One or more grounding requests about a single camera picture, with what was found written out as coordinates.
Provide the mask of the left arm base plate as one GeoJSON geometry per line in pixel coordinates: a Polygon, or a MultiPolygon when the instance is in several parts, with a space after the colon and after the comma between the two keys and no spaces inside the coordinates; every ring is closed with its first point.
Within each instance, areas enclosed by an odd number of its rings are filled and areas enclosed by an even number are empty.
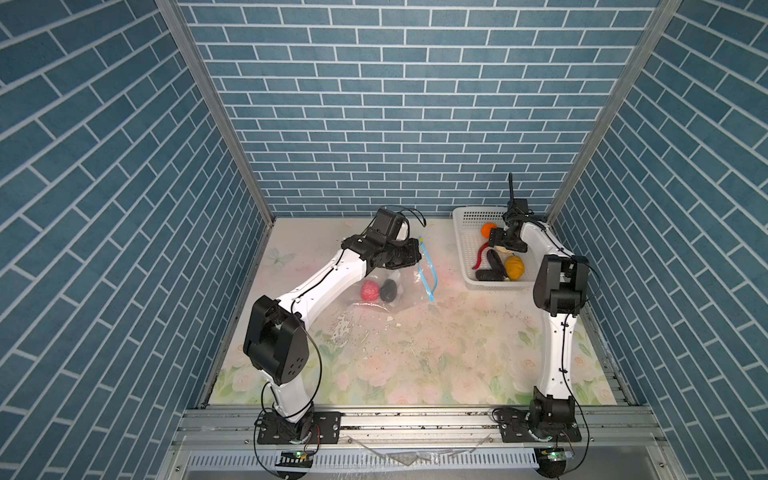
{"type": "Polygon", "coordinates": [[[297,422],[267,411],[256,423],[256,443],[259,445],[337,444],[342,414],[338,411],[308,411],[297,422]]]}

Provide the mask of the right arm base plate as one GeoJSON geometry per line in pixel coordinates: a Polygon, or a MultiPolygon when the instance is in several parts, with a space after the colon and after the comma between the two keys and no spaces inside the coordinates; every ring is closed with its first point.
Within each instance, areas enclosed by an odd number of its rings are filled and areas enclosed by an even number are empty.
{"type": "Polygon", "coordinates": [[[575,443],[583,439],[576,422],[533,422],[528,410],[496,407],[491,410],[490,417],[497,424],[504,443],[575,443]]]}

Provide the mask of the clear zip top bag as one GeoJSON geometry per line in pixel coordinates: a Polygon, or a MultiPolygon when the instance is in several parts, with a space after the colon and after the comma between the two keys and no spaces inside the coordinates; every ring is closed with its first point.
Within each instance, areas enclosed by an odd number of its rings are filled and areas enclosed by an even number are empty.
{"type": "Polygon", "coordinates": [[[386,263],[339,283],[323,314],[354,324],[387,324],[434,302],[438,274],[424,239],[410,239],[386,263]]]}

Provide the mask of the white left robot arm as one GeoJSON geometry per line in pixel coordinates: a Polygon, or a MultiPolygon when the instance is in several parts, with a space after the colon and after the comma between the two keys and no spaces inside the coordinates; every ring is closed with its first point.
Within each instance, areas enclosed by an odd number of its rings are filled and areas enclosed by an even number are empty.
{"type": "Polygon", "coordinates": [[[376,269],[400,270],[423,258],[417,238],[382,243],[363,235],[345,239],[340,250],[304,283],[277,298],[263,295],[252,305],[243,353],[266,379],[277,414],[297,423],[314,406],[301,372],[317,344],[309,327],[342,293],[376,269]]]}

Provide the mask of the large black food piece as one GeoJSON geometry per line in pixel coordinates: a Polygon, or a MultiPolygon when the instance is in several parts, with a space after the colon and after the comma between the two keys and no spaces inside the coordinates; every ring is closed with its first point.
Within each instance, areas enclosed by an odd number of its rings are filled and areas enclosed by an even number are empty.
{"type": "Polygon", "coordinates": [[[507,277],[493,269],[478,269],[475,271],[475,279],[478,282],[503,282],[507,277]]]}

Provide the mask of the small black food ball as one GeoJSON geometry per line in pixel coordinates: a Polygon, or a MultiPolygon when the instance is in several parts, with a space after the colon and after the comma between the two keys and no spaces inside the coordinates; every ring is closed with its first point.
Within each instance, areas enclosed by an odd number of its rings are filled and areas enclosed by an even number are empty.
{"type": "Polygon", "coordinates": [[[395,280],[387,279],[380,286],[380,299],[385,303],[392,303],[398,297],[398,284],[395,280]]]}

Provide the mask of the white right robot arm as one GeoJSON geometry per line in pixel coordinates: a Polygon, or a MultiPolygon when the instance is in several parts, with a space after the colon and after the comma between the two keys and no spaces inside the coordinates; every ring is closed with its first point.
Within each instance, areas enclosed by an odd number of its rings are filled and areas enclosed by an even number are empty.
{"type": "Polygon", "coordinates": [[[493,229],[490,245],[540,257],[533,284],[534,305],[545,317],[546,353],[539,384],[534,387],[528,424],[575,422],[572,389],[573,338],[578,315],[587,303],[589,261],[568,250],[546,223],[535,218],[525,200],[511,199],[502,215],[503,228],[493,229]]]}

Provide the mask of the long black food piece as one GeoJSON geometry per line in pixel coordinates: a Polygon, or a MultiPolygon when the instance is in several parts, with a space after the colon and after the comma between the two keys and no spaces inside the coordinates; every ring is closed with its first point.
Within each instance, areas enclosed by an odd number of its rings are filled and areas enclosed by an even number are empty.
{"type": "Polygon", "coordinates": [[[502,279],[507,278],[507,271],[500,255],[494,249],[489,249],[486,252],[486,258],[491,270],[502,279]]]}

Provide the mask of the pink round food ball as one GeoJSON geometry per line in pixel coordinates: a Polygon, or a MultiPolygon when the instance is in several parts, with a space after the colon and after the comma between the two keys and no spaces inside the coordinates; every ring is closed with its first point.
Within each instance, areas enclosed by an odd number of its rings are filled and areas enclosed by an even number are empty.
{"type": "Polygon", "coordinates": [[[365,302],[374,302],[379,299],[380,286],[377,282],[366,280],[360,289],[360,297],[365,302]]]}

